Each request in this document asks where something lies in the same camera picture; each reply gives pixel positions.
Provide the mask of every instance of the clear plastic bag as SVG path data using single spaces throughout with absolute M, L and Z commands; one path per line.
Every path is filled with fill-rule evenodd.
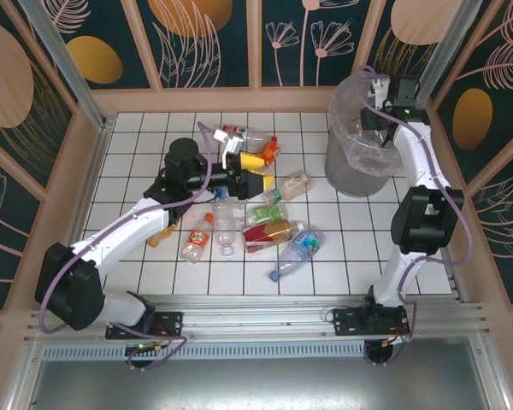
M 362 96 L 367 96 L 370 85 L 371 77 L 367 73 L 358 78 L 352 75 L 339 84 L 331 100 L 329 137 L 338 139 L 352 168 L 375 177 L 386 177 L 401 171 L 403 163 L 391 141 L 381 146 L 385 131 L 364 131 L 361 127 L 360 113 L 364 105 L 355 87 Z

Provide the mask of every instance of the blue bottle label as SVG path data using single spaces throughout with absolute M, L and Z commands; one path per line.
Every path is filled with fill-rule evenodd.
M 306 252 L 308 255 L 313 256 L 319 250 L 319 242 L 317 239 L 310 233 L 301 233 L 294 240 L 294 242 Z

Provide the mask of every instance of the orange bottle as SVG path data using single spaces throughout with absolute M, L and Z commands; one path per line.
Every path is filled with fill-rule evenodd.
M 277 137 L 272 137 L 270 142 L 264 145 L 264 147 L 258 153 L 258 156 L 264 160 L 264 165 L 269 167 L 274 163 L 279 154 L 280 148 L 277 146 Z

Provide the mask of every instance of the gray trash can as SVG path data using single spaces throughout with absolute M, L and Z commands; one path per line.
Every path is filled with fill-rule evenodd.
M 402 169 L 402 162 L 392 143 L 381 147 L 384 135 L 361 128 L 360 112 L 364 105 L 357 96 L 355 85 L 361 95 L 367 95 L 369 75 L 363 73 L 355 84 L 350 76 L 333 93 L 325 175 L 336 190 L 346 195 L 370 196 L 381 190 L 390 176 Z

